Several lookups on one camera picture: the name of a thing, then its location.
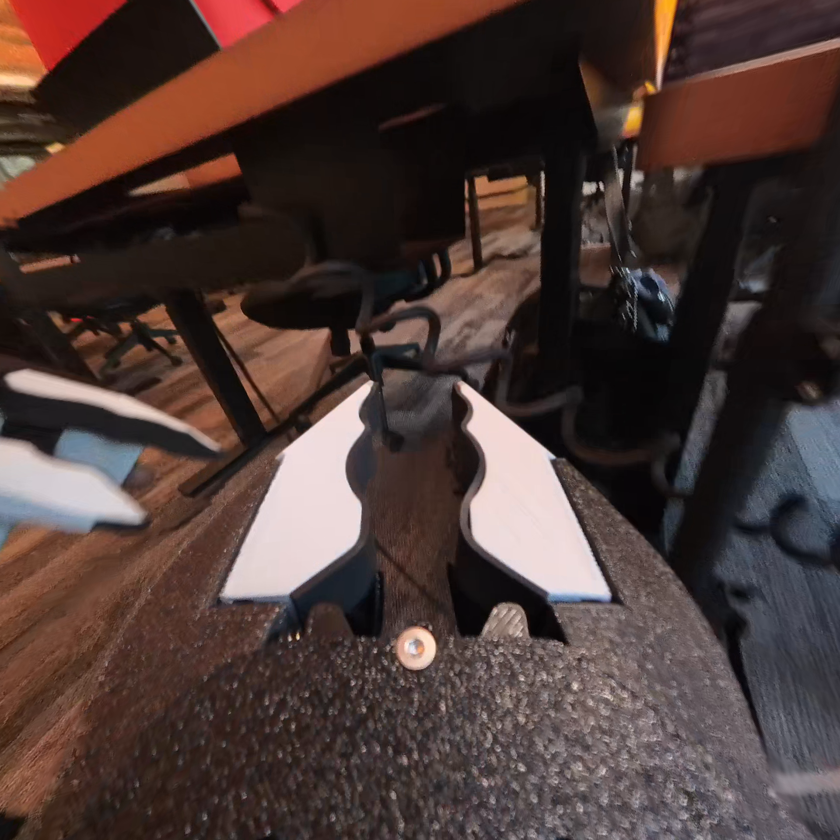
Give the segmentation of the desk with wooden edge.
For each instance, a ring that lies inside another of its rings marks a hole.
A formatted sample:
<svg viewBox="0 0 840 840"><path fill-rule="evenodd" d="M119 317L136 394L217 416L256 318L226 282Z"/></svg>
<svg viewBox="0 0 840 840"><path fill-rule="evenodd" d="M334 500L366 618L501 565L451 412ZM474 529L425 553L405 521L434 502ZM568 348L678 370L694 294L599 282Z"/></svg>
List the desk with wooden edge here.
<svg viewBox="0 0 840 840"><path fill-rule="evenodd" d="M300 2L115 112L2 189L2 290L48 311L145 293L167 307L245 453L264 426L198 290L308 256L412 263L464 233L468 172L545 164L539 363L571 378L586 159L581 67L631 102L658 74L659 2ZM256 218L90 251L132 188L232 154Z"/></svg>

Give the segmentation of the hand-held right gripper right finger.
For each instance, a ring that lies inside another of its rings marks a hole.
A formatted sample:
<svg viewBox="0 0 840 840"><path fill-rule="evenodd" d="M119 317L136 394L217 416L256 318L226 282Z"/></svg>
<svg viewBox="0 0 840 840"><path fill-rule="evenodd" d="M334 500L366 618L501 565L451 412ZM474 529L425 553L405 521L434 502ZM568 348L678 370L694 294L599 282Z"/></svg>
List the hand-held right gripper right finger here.
<svg viewBox="0 0 840 840"><path fill-rule="evenodd" d="M466 383L454 384L452 397L474 461L460 510L470 549L545 602L611 602L553 454Z"/></svg>

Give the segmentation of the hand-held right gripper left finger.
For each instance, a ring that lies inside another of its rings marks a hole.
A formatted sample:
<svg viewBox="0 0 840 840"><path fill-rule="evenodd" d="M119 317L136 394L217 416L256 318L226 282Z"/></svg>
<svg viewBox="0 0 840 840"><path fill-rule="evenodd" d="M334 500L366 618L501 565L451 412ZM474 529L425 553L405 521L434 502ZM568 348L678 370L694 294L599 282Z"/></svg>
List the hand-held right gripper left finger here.
<svg viewBox="0 0 840 840"><path fill-rule="evenodd" d="M280 452L220 602L303 604L361 557L369 535L365 494L375 472L374 393L373 383L361 385Z"/></svg>

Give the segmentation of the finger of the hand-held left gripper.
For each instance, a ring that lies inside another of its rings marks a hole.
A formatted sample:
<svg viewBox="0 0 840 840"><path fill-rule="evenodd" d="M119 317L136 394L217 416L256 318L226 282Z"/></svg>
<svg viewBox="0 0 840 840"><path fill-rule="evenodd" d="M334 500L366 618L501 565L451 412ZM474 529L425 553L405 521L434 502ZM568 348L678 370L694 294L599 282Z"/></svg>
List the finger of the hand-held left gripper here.
<svg viewBox="0 0 840 840"><path fill-rule="evenodd" d="M137 529L148 514L110 478L88 466L53 458L15 440L1 443L1 527L59 532Z"/></svg>
<svg viewBox="0 0 840 840"><path fill-rule="evenodd" d="M209 436L131 395L44 371L2 373L2 418L13 429L61 434L79 431L126 445L213 459L222 447Z"/></svg>

